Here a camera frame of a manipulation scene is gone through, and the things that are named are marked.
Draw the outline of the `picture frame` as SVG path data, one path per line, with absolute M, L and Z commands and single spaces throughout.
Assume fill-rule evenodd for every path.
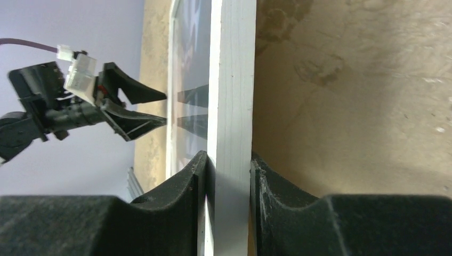
M 256 1 L 172 1 L 166 177 L 207 152 L 201 255 L 247 255 Z

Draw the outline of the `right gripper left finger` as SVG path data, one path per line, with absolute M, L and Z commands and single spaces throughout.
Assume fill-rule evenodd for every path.
M 128 203 L 115 196 L 1 197 L 1 255 L 201 255 L 207 153 Z

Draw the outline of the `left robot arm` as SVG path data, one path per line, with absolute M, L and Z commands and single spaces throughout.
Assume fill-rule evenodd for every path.
M 132 104 L 162 101 L 166 94 L 125 74 L 115 63 L 105 63 L 94 79 L 94 102 L 89 103 L 63 87 L 64 77 L 54 61 L 9 72 L 23 111 L 1 117 L 1 161 L 7 163 L 36 139 L 53 134 L 63 140 L 69 131 L 107 123 L 125 141 L 135 140 L 166 125 L 164 117 L 127 110 L 118 96 Z

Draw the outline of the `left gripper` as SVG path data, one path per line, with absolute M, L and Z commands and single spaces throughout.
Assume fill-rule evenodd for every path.
M 105 63 L 95 78 L 94 106 L 63 88 L 65 78 L 56 62 L 15 69 L 8 78 L 24 108 L 7 115 L 9 141 L 46 141 L 48 134 L 63 140 L 70 130 L 103 122 L 133 141 L 167 124 L 165 117 L 117 105 L 118 90 L 133 105 L 166 100 L 167 95 L 131 78 L 114 62 Z

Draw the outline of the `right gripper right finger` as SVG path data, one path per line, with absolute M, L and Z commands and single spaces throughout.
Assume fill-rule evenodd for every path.
M 451 255 L 451 199 L 332 194 L 317 198 L 251 159 L 256 255 Z

